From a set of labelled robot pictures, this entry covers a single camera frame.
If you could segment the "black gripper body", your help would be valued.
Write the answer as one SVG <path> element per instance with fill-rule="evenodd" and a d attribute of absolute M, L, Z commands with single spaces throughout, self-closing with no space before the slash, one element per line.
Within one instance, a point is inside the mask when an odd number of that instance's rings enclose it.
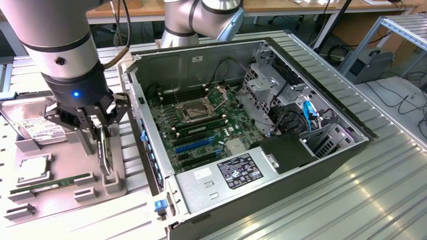
<path fill-rule="evenodd" d="M 107 85 L 103 64 L 97 63 L 77 77 L 59 78 L 47 74 L 41 76 L 56 99 L 56 104 L 44 110 L 45 116 L 60 110 L 73 114 L 80 108 L 89 116 L 108 115 L 107 109 L 114 102 L 114 94 Z"/>

